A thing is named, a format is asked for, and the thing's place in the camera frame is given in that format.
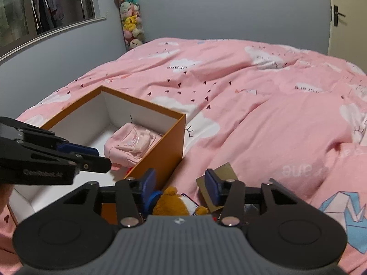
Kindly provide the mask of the person's hand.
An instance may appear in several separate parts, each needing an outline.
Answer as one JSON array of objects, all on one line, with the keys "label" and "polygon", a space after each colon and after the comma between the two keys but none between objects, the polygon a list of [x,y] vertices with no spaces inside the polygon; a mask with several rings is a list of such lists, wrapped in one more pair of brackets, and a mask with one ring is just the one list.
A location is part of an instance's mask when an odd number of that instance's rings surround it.
[{"label": "person's hand", "polygon": [[1,227],[4,227],[5,224],[7,224],[10,220],[13,220],[12,218],[12,212],[8,208],[8,203],[10,196],[12,194],[12,191],[14,189],[13,184],[1,184],[0,190],[1,190]]}]

